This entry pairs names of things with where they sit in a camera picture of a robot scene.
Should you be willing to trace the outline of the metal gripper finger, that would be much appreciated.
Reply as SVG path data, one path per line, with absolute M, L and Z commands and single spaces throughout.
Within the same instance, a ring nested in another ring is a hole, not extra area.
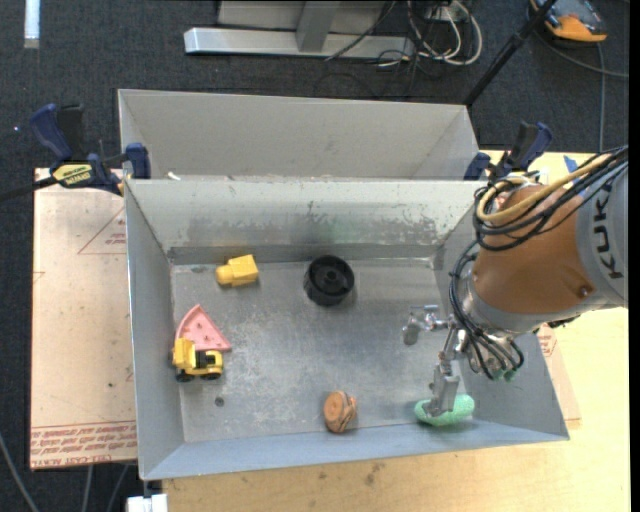
M 432 397 L 427 405 L 430 416 L 439 417 L 454 410 L 459 382 L 460 377 L 453 374 L 451 359 L 441 351 L 438 354 L 433 382 L 430 385 Z
M 437 305 L 411 306 L 406 324 L 402 327 L 402 341 L 415 345 L 423 332 L 433 332 L 448 327 L 448 321 L 438 316 Z

